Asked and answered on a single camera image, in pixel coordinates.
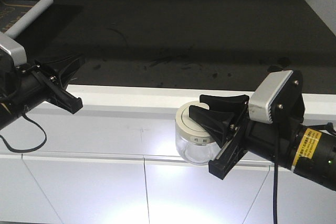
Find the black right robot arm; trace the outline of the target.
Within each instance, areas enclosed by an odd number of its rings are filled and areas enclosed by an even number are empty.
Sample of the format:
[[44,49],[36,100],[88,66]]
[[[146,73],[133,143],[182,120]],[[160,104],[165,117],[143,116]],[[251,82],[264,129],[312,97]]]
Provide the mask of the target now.
[[247,152],[252,152],[293,173],[335,190],[335,130],[331,123],[305,126],[299,70],[270,73],[252,95],[201,95],[207,105],[192,105],[190,118],[220,147],[208,162],[219,179]]

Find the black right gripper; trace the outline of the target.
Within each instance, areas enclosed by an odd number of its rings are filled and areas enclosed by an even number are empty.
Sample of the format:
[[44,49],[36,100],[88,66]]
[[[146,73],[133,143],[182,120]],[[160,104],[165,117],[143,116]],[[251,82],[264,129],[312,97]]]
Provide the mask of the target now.
[[[278,127],[249,118],[246,106],[248,95],[219,97],[201,94],[199,101],[207,104],[209,110],[191,105],[189,117],[222,147],[215,159],[208,162],[210,174],[224,179],[247,152],[278,164]],[[238,113],[237,129],[227,141],[231,122]]]

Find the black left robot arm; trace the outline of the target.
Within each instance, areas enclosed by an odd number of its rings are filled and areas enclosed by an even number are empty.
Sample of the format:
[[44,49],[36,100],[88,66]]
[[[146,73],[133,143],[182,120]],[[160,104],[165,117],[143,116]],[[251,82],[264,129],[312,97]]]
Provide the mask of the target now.
[[50,57],[15,67],[7,53],[1,53],[1,128],[5,128],[43,102],[71,114],[82,107],[82,100],[66,91],[67,85],[85,64],[83,55]]

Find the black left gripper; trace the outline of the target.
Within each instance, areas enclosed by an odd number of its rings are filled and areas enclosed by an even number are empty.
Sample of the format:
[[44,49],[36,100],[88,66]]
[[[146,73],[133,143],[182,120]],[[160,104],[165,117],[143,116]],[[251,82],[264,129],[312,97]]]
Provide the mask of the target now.
[[22,85],[15,96],[17,117],[47,101],[71,114],[82,107],[81,98],[66,91],[73,75],[85,64],[82,54],[44,58],[22,78]]

